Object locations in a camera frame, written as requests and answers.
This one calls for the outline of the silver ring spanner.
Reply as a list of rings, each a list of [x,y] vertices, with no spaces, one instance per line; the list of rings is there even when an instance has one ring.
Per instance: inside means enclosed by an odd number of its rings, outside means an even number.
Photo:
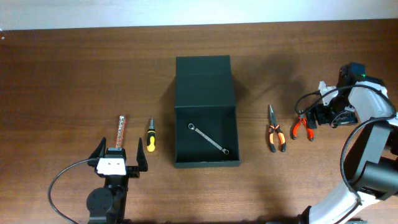
[[[214,145],[218,150],[220,150],[223,154],[228,155],[229,151],[223,147],[221,147],[218,143],[214,142],[210,137],[208,137],[205,133],[200,131],[193,123],[188,124],[188,129],[195,131],[198,133],[200,136],[202,136],[204,139],[206,139],[210,144]]]

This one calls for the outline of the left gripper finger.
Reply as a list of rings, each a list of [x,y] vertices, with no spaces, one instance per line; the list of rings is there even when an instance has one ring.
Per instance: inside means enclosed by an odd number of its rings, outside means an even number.
[[[97,146],[97,148],[89,156],[89,159],[103,157],[105,149],[106,149],[106,138],[103,137],[102,140],[100,141],[99,145]]]
[[[144,153],[144,147],[142,138],[139,138],[138,147],[137,147],[137,155],[136,155],[137,166],[140,172],[148,171],[148,163]]]

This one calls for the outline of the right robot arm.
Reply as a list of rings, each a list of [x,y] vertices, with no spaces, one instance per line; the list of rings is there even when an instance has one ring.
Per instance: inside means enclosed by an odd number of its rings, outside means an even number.
[[[364,208],[397,196],[397,108],[385,83],[366,75],[365,66],[351,62],[340,68],[338,83],[320,82],[319,98],[295,112],[308,123],[333,128],[354,124],[341,152],[342,181],[321,202],[307,207],[296,223],[347,223]]]

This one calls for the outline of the orange black long-nose pliers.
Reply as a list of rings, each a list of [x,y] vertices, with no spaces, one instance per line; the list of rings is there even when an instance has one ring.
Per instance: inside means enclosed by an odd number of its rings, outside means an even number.
[[[286,145],[287,145],[286,138],[280,128],[280,125],[277,124],[276,116],[275,116],[274,110],[272,108],[272,105],[269,105],[269,121],[270,121],[270,125],[269,125],[269,129],[268,129],[268,133],[269,133],[268,140],[269,140],[269,147],[271,149],[271,152],[275,153],[277,151],[277,149],[274,145],[274,134],[276,134],[279,137],[280,151],[285,152]]]

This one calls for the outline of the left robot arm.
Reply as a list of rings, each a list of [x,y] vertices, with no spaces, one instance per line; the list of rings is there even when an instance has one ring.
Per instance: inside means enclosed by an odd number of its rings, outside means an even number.
[[[91,191],[86,200],[89,223],[122,223],[126,208],[129,179],[138,179],[148,171],[142,139],[138,141],[136,166],[126,165],[126,150],[106,147],[103,138],[89,157],[88,165],[104,179],[104,185]]]

